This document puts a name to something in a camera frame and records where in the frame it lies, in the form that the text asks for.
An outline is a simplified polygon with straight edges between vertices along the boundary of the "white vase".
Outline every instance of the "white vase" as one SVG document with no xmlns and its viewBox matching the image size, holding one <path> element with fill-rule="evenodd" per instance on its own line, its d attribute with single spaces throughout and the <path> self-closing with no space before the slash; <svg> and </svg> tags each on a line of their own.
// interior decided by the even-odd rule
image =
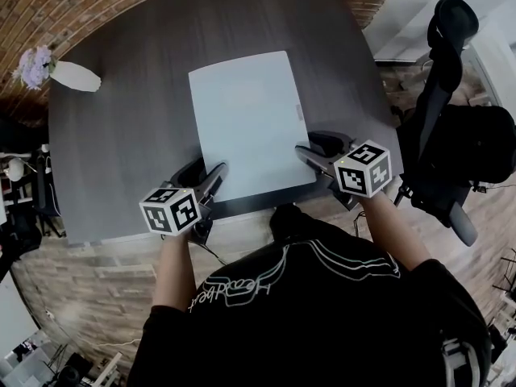
<svg viewBox="0 0 516 387">
<path fill-rule="evenodd" d="M 58 60 L 50 77 L 62 85 L 83 92 L 96 92 L 101 84 L 100 77 L 91 70 L 69 61 Z"/>
</svg>

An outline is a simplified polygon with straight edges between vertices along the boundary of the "desk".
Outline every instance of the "desk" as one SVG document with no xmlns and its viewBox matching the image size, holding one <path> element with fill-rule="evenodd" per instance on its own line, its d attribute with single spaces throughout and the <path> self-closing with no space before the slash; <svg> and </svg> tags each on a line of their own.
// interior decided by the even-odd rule
<svg viewBox="0 0 516 387">
<path fill-rule="evenodd" d="M 189 72 L 281 50 L 289 53 L 308 131 L 373 139 L 390 149 L 399 174 L 381 79 L 344 0 L 148 0 L 64 57 L 102 77 L 98 92 L 52 82 L 53 173 L 69 241 L 145 232 L 138 201 L 200 156 Z M 214 216 L 327 194 L 326 183 L 221 202 Z"/>
</svg>

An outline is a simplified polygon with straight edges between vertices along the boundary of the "white cube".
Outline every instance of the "white cube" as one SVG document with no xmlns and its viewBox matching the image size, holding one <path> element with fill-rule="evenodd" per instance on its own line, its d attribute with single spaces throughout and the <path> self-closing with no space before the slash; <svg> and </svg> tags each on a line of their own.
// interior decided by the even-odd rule
<svg viewBox="0 0 516 387">
<path fill-rule="evenodd" d="M 155 188 L 139 203 L 151 232 L 177 236 L 201 219 L 193 189 Z"/>
<path fill-rule="evenodd" d="M 347 194 L 370 198 L 393 178 L 389 150 L 371 140 L 334 163 L 339 188 Z"/>
</svg>

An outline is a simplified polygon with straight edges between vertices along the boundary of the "brick wall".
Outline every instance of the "brick wall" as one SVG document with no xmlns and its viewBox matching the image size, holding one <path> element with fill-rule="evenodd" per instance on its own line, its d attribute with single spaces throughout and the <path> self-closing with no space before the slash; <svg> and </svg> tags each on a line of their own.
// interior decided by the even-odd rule
<svg viewBox="0 0 516 387">
<path fill-rule="evenodd" d="M 27 91 L 10 73 L 27 48 L 48 44 L 63 56 L 86 36 L 144 0 L 0 0 L 0 113 L 29 126 L 46 120 L 47 83 Z M 362 27 L 384 0 L 348 0 Z"/>
</svg>

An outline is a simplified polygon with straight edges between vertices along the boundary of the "black t-shirt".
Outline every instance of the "black t-shirt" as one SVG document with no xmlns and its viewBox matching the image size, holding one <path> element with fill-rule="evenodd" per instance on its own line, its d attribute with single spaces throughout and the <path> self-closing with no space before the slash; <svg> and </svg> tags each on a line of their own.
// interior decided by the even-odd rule
<svg viewBox="0 0 516 387">
<path fill-rule="evenodd" d="M 485 321 L 442 264 L 408 273 L 335 228 L 221 268 L 185 313 L 154 306 L 128 385 L 446 385 L 455 337 L 489 362 Z"/>
</svg>

